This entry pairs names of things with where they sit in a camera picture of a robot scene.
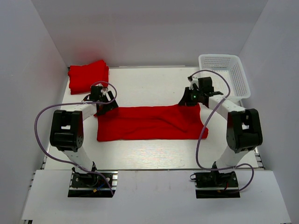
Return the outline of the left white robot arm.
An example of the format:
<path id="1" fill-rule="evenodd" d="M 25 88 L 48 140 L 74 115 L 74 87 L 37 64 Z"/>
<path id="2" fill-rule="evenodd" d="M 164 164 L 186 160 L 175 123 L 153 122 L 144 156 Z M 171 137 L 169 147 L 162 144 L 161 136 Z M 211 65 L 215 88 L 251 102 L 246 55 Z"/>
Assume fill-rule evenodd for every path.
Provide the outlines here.
<path id="1" fill-rule="evenodd" d="M 75 171 L 83 174 L 83 181 L 88 186 L 98 183 L 99 175 L 96 165 L 88 157 L 83 148 L 84 120 L 93 115 L 103 115 L 118 107 L 112 91 L 104 91 L 104 87 L 91 87 L 91 93 L 81 104 L 69 110 L 55 110 L 50 131 L 50 144 L 63 152 L 74 164 Z"/>

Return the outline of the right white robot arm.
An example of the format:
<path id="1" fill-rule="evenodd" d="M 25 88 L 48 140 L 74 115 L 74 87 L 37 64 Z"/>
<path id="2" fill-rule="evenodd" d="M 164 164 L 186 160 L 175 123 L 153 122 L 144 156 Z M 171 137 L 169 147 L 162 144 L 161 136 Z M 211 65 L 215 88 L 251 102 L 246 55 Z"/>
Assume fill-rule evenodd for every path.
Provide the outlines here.
<path id="1" fill-rule="evenodd" d="M 190 86 L 185 88 L 180 106 L 195 106 L 203 104 L 211 109 L 200 132 L 198 143 L 212 116 L 217 113 L 227 122 L 227 147 L 214 162 L 212 168 L 206 168 L 211 174 L 211 181 L 216 186 L 222 186 L 228 180 L 227 172 L 240 167 L 240 160 L 263 142 L 259 113 L 256 109 L 246 109 L 228 99 L 229 95 L 214 91 L 210 77 L 188 77 Z"/>

